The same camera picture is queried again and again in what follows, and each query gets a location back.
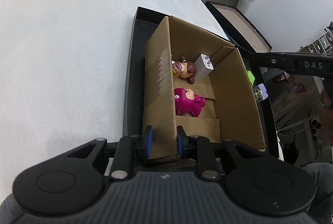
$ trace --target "white table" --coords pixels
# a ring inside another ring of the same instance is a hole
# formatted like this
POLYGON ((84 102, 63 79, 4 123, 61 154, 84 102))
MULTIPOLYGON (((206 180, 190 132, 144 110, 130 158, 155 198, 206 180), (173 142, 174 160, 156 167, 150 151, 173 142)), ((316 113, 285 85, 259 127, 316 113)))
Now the white table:
POLYGON ((22 170, 120 139, 138 6, 226 38, 200 0, 0 0, 0 202, 22 170))

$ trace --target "small white figurine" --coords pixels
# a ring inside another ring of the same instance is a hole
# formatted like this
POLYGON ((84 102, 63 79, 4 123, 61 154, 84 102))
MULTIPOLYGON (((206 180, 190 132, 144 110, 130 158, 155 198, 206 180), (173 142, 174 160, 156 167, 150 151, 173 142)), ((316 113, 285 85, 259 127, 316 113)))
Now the small white figurine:
POLYGON ((265 85, 259 84, 256 87, 253 87, 253 93, 254 93, 254 98, 257 103, 263 101, 268 97, 267 90, 265 88, 265 85))

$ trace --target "cardboard box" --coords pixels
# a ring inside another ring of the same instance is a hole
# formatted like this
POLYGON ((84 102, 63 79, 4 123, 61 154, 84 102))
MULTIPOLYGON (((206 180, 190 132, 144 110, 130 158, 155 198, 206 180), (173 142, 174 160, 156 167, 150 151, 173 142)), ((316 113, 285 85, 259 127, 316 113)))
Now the cardboard box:
POLYGON ((237 8, 226 4, 213 4, 213 6, 237 29, 256 52, 272 50, 265 37, 237 8))
POLYGON ((235 46, 211 32, 176 17, 165 17, 145 47, 144 129, 154 128, 151 158, 177 159, 176 127, 187 135, 199 134, 211 142, 235 139, 265 149, 259 112, 249 78, 235 46), (171 61, 181 56, 194 62, 213 54, 214 70, 201 83, 173 79, 171 61), (198 118, 176 116, 174 88, 191 88, 206 98, 198 118))

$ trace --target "gray pants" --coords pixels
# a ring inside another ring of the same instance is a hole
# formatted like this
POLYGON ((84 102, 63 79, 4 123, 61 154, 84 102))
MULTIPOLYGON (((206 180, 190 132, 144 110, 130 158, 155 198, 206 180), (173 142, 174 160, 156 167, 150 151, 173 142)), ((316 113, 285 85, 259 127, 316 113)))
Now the gray pants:
MULTIPOLYGON (((316 180, 317 187, 308 213, 319 224, 329 224, 333 215, 333 166, 329 163, 314 163, 303 169, 316 180)), ((10 224, 21 213, 20 206, 11 194, 0 206, 0 223, 10 224)))

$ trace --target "toy figurine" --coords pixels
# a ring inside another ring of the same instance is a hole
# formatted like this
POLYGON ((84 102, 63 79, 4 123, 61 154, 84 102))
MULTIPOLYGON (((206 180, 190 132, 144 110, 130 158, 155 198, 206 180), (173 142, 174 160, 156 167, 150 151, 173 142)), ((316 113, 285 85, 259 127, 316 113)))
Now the toy figurine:
POLYGON ((173 76, 174 78, 178 78, 181 72, 185 70, 184 65, 180 62, 174 62, 174 61, 172 61, 171 63, 172 63, 173 76))
POLYGON ((266 99, 268 97, 266 87, 263 83, 259 84, 256 87, 253 87, 253 93, 254 93, 255 101, 257 103, 263 101, 264 99, 266 99))
POLYGON ((184 70, 180 73, 181 78, 187 78, 189 84, 194 83, 194 77, 193 75, 196 73, 196 66, 194 63, 185 60, 185 57, 182 56, 180 58, 180 62, 184 66, 184 70))
POLYGON ((191 89, 176 88, 174 90, 174 101, 177 115, 191 114, 193 117, 198 117, 201 108, 206 105, 206 99, 200 97, 191 89))

